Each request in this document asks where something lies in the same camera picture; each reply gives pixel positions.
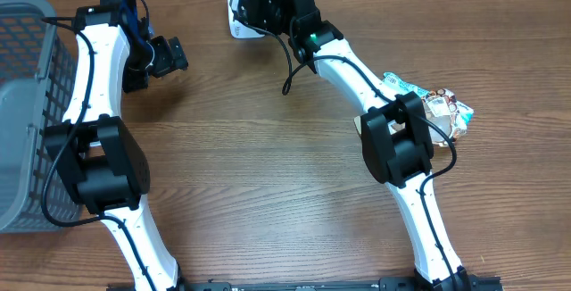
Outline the teal wipes packet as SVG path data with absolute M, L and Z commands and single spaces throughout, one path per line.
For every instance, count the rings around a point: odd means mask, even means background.
M 459 101 L 449 89 L 426 90 L 402 80 L 393 72 L 384 73 L 383 83 L 393 88 L 398 94 L 413 92 L 418 95 L 431 119 L 448 121 L 455 128 L 468 128 L 474 110 Z

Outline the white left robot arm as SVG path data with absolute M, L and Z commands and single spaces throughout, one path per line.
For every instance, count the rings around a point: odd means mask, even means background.
M 56 219 L 44 191 L 41 210 L 57 227 L 101 222 L 118 244 L 135 281 L 135 290 L 187 290 L 177 260 L 155 224 L 147 194 L 151 186 L 145 154 L 121 118 L 121 97 L 147 88 L 149 78 L 186 70 L 177 38 L 155 36 L 145 0 L 100 0 L 79 7 L 72 18 L 47 17 L 46 23 L 72 31 L 79 59 L 70 104 L 61 123 L 44 131 L 53 164 L 46 182 L 58 176 L 87 220 Z

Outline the beige plastic pouch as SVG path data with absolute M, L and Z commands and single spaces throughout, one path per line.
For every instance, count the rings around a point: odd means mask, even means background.
M 392 89 L 381 87 L 383 95 L 389 99 L 394 99 L 395 95 L 406 95 L 409 92 L 417 94 L 425 110 L 426 118 L 442 130 L 451 140 L 456 140 L 466 134 L 468 123 L 474 114 L 474 110 L 461 102 L 452 102 L 454 94 L 445 89 L 445 94 L 431 96 L 431 93 L 423 88 L 413 86 L 412 88 Z M 348 100 L 360 110 L 361 114 L 368 112 L 370 108 L 380 108 L 386 105 L 386 101 L 375 97 L 371 90 L 363 89 L 347 90 L 344 92 Z

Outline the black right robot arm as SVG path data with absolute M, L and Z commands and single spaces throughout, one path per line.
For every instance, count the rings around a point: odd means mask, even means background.
M 360 111 L 358 132 L 364 162 L 387 186 L 399 207 L 413 247 L 417 290 L 469 290 L 471 282 L 447 237 L 434 197 L 432 168 L 436 132 L 422 99 L 382 88 L 381 80 L 352 51 L 343 33 L 321 17 L 315 0 L 228 0 L 235 38 L 270 36 L 287 61 L 333 84 Z

